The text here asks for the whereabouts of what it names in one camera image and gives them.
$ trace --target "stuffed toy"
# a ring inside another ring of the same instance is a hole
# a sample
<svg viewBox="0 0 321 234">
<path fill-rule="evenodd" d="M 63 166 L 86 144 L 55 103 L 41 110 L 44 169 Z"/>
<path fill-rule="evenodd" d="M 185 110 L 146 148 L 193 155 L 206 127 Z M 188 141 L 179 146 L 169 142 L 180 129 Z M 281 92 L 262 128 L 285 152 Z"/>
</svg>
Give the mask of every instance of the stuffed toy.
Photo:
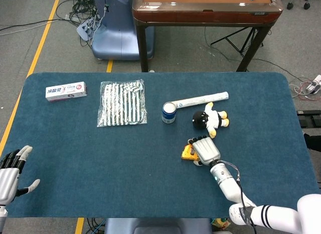
<svg viewBox="0 0 321 234">
<path fill-rule="evenodd" d="M 227 119 L 225 111 L 217 112 L 212 110 L 213 103 L 209 102 L 205 106 L 205 111 L 198 111 L 193 115 L 193 125 L 197 129 L 207 129 L 211 138 L 216 136 L 216 130 L 219 127 L 227 127 L 230 121 Z"/>
</svg>

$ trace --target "blue table mat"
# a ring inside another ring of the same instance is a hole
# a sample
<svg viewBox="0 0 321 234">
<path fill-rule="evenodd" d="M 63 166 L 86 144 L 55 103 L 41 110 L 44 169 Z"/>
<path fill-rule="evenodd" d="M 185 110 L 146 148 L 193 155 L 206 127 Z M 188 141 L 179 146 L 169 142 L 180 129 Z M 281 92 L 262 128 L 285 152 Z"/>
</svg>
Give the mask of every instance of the blue table mat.
<svg viewBox="0 0 321 234">
<path fill-rule="evenodd" d="M 147 124 L 97 128 L 100 82 L 143 79 Z M 48 102 L 45 88 L 84 81 L 88 96 Z M 187 140 L 208 134 L 192 125 L 205 105 L 167 101 L 227 91 L 216 102 L 230 125 L 217 130 L 222 159 L 237 165 L 244 193 L 257 205 L 296 208 L 318 193 L 286 78 L 279 73 L 37 73 L 27 78 L 4 154 L 33 146 L 11 217 L 227 217 L 227 201 L 209 172 L 181 160 Z"/>
</svg>

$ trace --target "black plush head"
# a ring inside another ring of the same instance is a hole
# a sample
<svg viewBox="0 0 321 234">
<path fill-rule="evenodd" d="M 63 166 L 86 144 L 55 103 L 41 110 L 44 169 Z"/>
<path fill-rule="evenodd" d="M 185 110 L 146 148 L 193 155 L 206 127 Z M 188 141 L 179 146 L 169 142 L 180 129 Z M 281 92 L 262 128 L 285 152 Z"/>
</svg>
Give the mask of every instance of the black plush head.
<svg viewBox="0 0 321 234">
<path fill-rule="evenodd" d="M 206 129 L 206 122 L 208 120 L 208 115 L 203 111 L 197 111 L 193 115 L 193 126 L 197 129 Z"/>
</svg>

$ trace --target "gray floor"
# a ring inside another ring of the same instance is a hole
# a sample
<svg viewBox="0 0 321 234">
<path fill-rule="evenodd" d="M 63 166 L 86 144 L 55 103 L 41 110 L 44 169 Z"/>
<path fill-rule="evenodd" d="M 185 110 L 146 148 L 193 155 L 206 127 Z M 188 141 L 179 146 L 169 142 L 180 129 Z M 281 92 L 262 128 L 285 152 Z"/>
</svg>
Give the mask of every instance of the gray floor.
<svg viewBox="0 0 321 234">
<path fill-rule="evenodd" d="M 0 0 L 0 28 L 46 20 L 54 0 Z M 292 74 L 310 79 L 321 73 L 321 0 L 312 0 L 311 8 L 303 10 L 303 0 L 296 1 L 290 11 L 284 10 L 272 34 L 264 41 L 256 58 L 272 61 Z M 59 8 L 59 14 L 70 12 L 71 5 Z M 35 55 L 44 27 L 30 31 L 0 36 L 0 136 L 4 133 L 9 117 L 23 86 Z M 207 28 L 209 42 L 225 36 L 235 29 Z M 233 37 L 242 44 L 246 33 Z M 240 60 L 237 52 L 226 42 L 216 47 L 230 59 Z M 162 27 L 156 29 L 156 52 L 150 60 L 150 68 L 164 72 L 235 71 L 238 61 L 227 61 L 204 40 L 204 28 Z M 79 45 L 74 26 L 67 22 L 52 23 L 35 72 L 105 72 L 107 61 L 99 61 L 88 47 Z M 253 60 L 250 71 L 277 71 L 289 81 L 293 77 L 271 64 Z M 113 72 L 139 72 L 139 62 L 115 61 Z M 297 109 L 321 109 L 314 101 L 294 99 Z M 307 130 L 308 134 L 320 135 L 321 130 Z M 321 180 L 320 153 L 310 152 L 315 174 Z M 74 233 L 76 218 L 9 218 L 4 233 Z M 249 227 L 232 226 L 234 233 L 252 233 Z M 258 228 L 258 233 L 280 233 Z"/>
</svg>

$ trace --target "white plastic bag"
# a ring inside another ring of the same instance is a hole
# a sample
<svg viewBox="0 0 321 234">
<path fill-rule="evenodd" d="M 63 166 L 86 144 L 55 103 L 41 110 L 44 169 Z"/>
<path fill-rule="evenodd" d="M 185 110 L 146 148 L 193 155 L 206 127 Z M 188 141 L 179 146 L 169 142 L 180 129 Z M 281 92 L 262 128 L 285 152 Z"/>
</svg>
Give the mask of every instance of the white plastic bag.
<svg viewBox="0 0 321 234">
<path fill-rule="evenodd" d="M 147 123 L 144 81 L 102 82 L 97 127 Z"/>
</svg>

